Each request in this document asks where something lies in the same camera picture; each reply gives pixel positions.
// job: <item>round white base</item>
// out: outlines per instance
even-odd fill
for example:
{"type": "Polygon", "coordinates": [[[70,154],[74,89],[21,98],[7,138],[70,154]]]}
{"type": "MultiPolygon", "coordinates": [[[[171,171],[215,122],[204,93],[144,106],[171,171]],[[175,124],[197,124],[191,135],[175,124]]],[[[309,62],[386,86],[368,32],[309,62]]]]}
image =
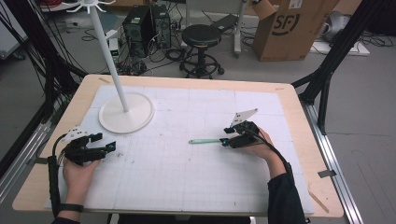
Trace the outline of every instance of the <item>round white base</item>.
{"type": "Polygon", "coordinates": [[[150,99],[140,93],[125,93],[129,111],[124,112],[119,96],[105,102],[99,111],[99,121],[113,133],[132,133],[145,127],[154,115],[150,99]]]}

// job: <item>sleeve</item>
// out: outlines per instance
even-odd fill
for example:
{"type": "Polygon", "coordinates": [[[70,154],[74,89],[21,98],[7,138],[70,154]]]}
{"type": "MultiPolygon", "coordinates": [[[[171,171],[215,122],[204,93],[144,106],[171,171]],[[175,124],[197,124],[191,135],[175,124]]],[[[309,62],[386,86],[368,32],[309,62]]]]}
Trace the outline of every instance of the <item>sleeve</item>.
{"type": "Polygon", "coordinates": [[[56,217],[51,224],[80,224],[80,223],[64,217],[56,217]]]}
{"type": "Polygon", "coordinates": [[[300,196],[288,174],[271,179],[268,190],[269,224],[305,224],[300,196]]]}

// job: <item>electronic device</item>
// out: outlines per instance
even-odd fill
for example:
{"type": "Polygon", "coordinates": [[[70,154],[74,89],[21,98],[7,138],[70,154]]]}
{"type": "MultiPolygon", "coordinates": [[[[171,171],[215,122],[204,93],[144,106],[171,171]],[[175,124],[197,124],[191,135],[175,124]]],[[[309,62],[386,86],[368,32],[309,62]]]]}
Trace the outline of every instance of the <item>electronic device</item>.
{"type": "Polygon", "coordinates": [[[149,54],[149,41],[154,37],[148,6],[133,6],[122,23],[131,56],[140,58],[149,54]]]}
{"type": "Polygon", "coordinates": [[[210,26],[218,28],[223,33],[224,31],[233,28],[233,26],[236,25],[237,20],[238,18],[235,15],[229,14],[228,16],[213,22],[210,26]]]}
{"type": "Polygon", "coordinates": [[[114,64],[117,64],[120,57],[119,40],[117,38],[108,39],[108,49],[110,50],[110,54],[113,58],[114,64]]]}
{"type": "Polygon", "coordinates": [[[332,12],[324,23],[324,29],[322,32],[323,39],[329,43],[334,42],[334,40],[347,26],[349,19],[349,16],[346,16],[339,11],[332,12]]]}
{"type": "Polygon", "coordinates": [[[153,5],[151,7],[151,13],[158,47],[162,49],[170,49],[171,19],[166,5],[153,5]]]}

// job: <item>metal frame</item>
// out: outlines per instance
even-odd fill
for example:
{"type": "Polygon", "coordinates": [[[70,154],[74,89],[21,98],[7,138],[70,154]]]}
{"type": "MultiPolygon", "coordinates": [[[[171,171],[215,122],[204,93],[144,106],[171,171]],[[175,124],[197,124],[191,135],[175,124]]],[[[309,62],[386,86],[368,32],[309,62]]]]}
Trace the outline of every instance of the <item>metal frame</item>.
{"type": "Polygon", "coordinates": [[[308,83],[305,91],[299,95],[300,100],[308,105],[313,105],[315,98],[321,92],[318,126],[322,134],[326,134],[325,119],[332,75],[359,40],[365,28],[387,1],[388,0],[363,0],[346,25],[346,28],[335,40],[332,49],[323,60],[320,67],[314,73],[291,83],[294,88],[308,83]]]}
{"type": "Polygon", "coordinates": [[[50,134],[51,122],[40,123],[27,141],[18,157],[12,162],[4,176],[0,179],[0,204],[7,197],[9,191],[19,179],[21,173],[26,168],[30,160],[40,149],[46,136],[50,134]]]}
{"type": "Polygon", "coordinates": [[[348,218],[349,223],[362,224],[363,220],[361,219],[361,213],[359,212],[359,209],[355,204],[349,187],[347,186],[347,182],[344,178],[338,160],[334,155],[329,138],[327,137],[327,135],[321,132],[319,126],[316,123],[316,120],[318,119],[318,112],[315,109],[315,106],[302,104],[302,107],[306,114],[306,117],[308,118],[308,122],[311,125],[312,132],[317,140],[320,152],[322,154],[323,160],[326,163],[327,169],[329,171],[335,171],[336,173],[336,175],[332,176],[332,183],[337,190],[338,197],[340,198],[341,204],[344,207],[346,217],[348,218]]]}

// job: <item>gray floor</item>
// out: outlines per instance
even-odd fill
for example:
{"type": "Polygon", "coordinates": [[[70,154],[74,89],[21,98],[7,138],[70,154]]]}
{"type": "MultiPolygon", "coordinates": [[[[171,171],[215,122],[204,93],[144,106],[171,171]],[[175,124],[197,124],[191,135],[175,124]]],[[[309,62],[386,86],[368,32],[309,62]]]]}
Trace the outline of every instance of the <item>gray floor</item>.
{"type": "MultiPolygon", "coordinates": [[[[247,19],[244,26],[255,22],[255,19],[247,19]]],[[[97,41],[82,41],[84,35],[84,30],[80,30],[63,33],[63,38],[69,51],[86,70],[101,71],[106,66],[99,45],[97,41]]],[[[363,222],[394,223],[396,47],[369,45],[366,48],[371,52],[369,57],[347,56],[333,76],[326,130],[363,222]]],[[[243,46],[238,59],[233,56],[232,49],[233,40],[228,35],[210,49],[209,53],[226,71],[222,76],[214,75],[214,79],[291,83],[315,71],[325,57],[309,53],[304,61],[260,63],[251,48],[243,46]]],[[[151,68],[167,62],[147,62],[147,66],[151,68]]],[[[178,63],[172,63],[144,76],[184,77],[184,74],[179,71],[178,63]]],[[[43,91],[28,60],[7,60],[0,62],[0,92],[0,158],[3,158],[41,106],[43,91]]],[[[13,198],[30,168],[26,167],[0,204],[0,223],[50,223],[50,213],[20,213],[12,209],[13,198]]],[[[106,215],[84,214],[82,223],[106,223],[106,215]]],[[[314,218],[313,223],[347,223],[347,219],[314,218]]]]}

